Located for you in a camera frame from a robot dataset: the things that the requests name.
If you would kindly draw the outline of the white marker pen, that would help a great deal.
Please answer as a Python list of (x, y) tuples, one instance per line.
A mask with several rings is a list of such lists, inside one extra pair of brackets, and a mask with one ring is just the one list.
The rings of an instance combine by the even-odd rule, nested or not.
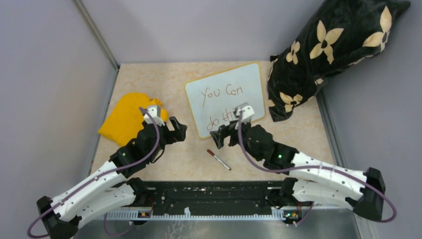
[(213, 155), (213, 157), (220, 163), (222, 164), (226, 169), (228, 169), (229, 171), (231, 171), (231, 167), (226, 164), (222, 159), (220, 159), (217, 155)]

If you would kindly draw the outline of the yellow framed whiteboard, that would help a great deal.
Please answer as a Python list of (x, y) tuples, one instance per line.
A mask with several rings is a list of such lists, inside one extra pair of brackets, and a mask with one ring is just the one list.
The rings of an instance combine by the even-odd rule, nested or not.
[(234, 109), (243, 103), (254, 109), (252, 120), (266, 114), (257, 62), (190, 81), (185, 91), (200, 138), (209, 137), (210, 131), (235, 120)]

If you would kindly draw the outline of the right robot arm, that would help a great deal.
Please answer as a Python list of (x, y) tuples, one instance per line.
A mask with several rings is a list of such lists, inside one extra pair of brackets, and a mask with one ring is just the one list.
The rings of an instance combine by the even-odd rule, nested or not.
[(381, 222), (385, 202), (385, 182), (380, 170), (370, 167), (365, 171), (351, 170), (319, 161), (296, 148), (276, 142), (261, 125), (237, 122), (220, 126), (210, 135), (217, 148), (239, 145), (248, 161), (265, 172), (287, 175), (280, 190), (286, 205), (295, 202), (322, 202), (347, 208), (371, 221)]

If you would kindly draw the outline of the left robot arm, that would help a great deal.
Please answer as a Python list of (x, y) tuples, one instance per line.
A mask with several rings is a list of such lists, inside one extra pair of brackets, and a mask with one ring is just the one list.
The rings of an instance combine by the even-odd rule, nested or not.
[(70, 239), (84, 225), (121, 207), (153, 207), (152, 192), (133, 175), (154, 162), (166, 145), (186, 139), (187, 126), (169, 118), (166, 123), (143, 122), (137, 137), (119, 148), (92, 175), (53, 198), (37, 201), (41, 221), (51, 239)]

